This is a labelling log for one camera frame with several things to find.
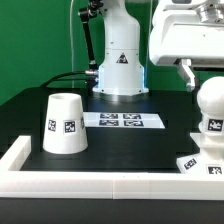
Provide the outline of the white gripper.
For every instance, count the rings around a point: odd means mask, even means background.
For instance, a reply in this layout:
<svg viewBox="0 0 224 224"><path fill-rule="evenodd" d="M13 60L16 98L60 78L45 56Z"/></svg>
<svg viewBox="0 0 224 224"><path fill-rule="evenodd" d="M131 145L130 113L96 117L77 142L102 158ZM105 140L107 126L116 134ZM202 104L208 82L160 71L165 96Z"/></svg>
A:
<svg viewBox="0 0 224 224"><path fill-rule="evenodd" d="M149 58L172 66L186 89L196 87L193 66L224 66L224 0L159 0L152 19Z"/></svg>

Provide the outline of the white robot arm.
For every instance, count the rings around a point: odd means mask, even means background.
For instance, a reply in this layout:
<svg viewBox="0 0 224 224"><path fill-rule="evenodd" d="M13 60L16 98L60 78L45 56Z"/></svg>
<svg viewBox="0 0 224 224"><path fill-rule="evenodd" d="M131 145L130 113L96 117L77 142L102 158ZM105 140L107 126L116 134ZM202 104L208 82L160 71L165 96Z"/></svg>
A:
<svg viewBox="0 0 224 224"><path fill-rule="evenodd" d="M103 0L105 58L99 66L97 94L145 94L144 67L139 62L140 25L125 3ZM224 0L158 0L149 35L149 59L158 66L176 66L192 91L192 69L224 68Z"/></svg>

